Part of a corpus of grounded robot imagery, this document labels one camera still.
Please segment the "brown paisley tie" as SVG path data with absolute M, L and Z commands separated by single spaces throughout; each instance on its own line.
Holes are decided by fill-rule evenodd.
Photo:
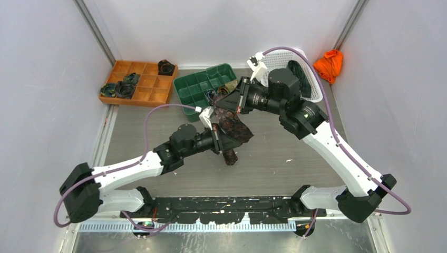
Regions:
M 218 107 L 216 107 L 215 113 L 220 128 L 228 136 L 238 140 L 241 144 L 249 142 L 254 136 L 250 128 L 240 120 L 236 113 Z

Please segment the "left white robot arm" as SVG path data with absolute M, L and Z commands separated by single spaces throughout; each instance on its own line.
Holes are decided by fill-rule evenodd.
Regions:
M 140 157 L 102 167 L 78 164 L 60 186 L 61 199 L 54 218 L 64 206 L 70 223 L 86 221 L 97 213 L 125 211 L 146 218 L 154 204 L 145 188 L 122 191 L 119 188 L 148 177 L 157 177 L 183 166 L 184 159 L 212 151 L 225 153 L 242 142 L 229 136 L 219 125 L 197 132 L 191 124 L 178 127 L 169 140 Z

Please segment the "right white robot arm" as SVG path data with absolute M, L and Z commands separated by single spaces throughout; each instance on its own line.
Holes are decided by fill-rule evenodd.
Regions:
M 300 79 L 291 70 L 270 71 L 268 83 L 265 87 L 242 77 L 216 106 L 240 114 L 254 109 L 277 114 L 285 130 L 313 148 L 340 176 L 344 182 L 340 187 L 302 186 L 292 196 L 295 214 L 304 217 L 314 209 L 333 209 L 362 223 L 376 211 L 397 180 L 369 167 L 337 131 L 331 130 L 324 111 L 316 103 L 302 99 Z

